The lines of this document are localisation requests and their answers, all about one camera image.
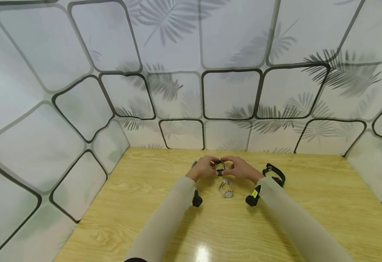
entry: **watch face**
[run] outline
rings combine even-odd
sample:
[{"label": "watch face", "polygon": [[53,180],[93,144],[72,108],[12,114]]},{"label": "watch face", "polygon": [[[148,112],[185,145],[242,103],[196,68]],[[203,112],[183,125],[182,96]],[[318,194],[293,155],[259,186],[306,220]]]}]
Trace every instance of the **watch face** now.
[{"label": "watch face", "polygon": [[224,197],[225,198],[231,198],[233,196],[233,192],[232,191],[226,191],[225,193],[224,193]]}]

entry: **beige sleeve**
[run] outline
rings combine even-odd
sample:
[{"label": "beige sleeve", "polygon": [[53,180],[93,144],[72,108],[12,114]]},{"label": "beige sleeve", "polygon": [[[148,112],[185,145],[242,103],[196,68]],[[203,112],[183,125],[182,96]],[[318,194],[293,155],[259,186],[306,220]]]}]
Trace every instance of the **beige sleeve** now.
[{"label": "beige sleeve", "polygon": [[307,262],[353,262],[338,242],[287,195],[271,177],[258,181],[260,197],[273,210],[291,242]]},{"label": "beige sleeve", "polygon": [[191,206],[195,182],[181,177],[162,204],[150,217],[123,261],[141,258],[147,262],[162,261],[166,248],[174,236],[185,211]]}]

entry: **black watch strap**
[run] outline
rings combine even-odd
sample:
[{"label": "black watch strap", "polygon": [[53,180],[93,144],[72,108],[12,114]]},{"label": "black watch strap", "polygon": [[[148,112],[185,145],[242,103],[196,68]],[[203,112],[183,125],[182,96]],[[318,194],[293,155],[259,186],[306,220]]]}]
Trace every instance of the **black watch strap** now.
[{"label": "black watch strap", "polygon": [[[280,178],[272,176],[271,178],[274,179],[277,184],[280,185],[280,187],[284,187],[284,182],[286,181],[286,176],[284,176],[283,172],[276,168],[275,166],[271,165],[270,163],[267,164],[266,168],[262,170],[262,174],[265,176],[266,173],[269,171],[273,171],[276,173]],[[252,192],[251,195],[247,196],[245,199],[245,202],[250,205],[251,207],[254,207],[257,205],[258,200],[259,200],[259,193],[261,192],[261,185],[257,185],[255,187],[254,191]]]},{"label": "black watch strap", "polygon": [[280,178],[278,178],[278,177],[273,176],[271,178],[274,179],[277,182],[277,184],[280,185],[280,187],[284,187],[284,183],[286,181],[286,176],[284,176],[283,172],[280,169],[276,168],[275,166],[271,165],[270,163],[267,163],[267,168],[262,171],[262,174],[264,176],[266,176],[266,173],[269,171],[273,171],[274,173],[276,173],[280,177]]}]

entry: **wooden table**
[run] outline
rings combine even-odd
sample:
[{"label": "wooden table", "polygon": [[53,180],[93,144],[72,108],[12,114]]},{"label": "wooden table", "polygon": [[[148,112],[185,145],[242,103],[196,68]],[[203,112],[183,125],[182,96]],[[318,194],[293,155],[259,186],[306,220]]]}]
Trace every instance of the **wooden table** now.
[{"label": "wooden table", "polygon": [[[239,155],[259,170],[277,166],[288,194],[356,261],[382,262],[382,205],[342,157],[144,148],[125,152],[55,261],[121,262],[178,177],[204,154]],[[224,199],[223,179],[197,183],[203,204],[186,212],[165,261],[303,261],[268,207],[244,202],[254,185],[227,177],[235,195]]]}]

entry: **wall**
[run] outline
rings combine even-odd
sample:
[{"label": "wall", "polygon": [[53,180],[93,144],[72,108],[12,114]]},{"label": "wall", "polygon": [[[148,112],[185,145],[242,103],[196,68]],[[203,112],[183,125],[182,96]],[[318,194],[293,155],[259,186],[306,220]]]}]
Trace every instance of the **wall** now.
[{"label": "wall", "polygon": [[382,202],[382,1],[0,1],[0,261],[51,261],[128,146],[339,154]]}]

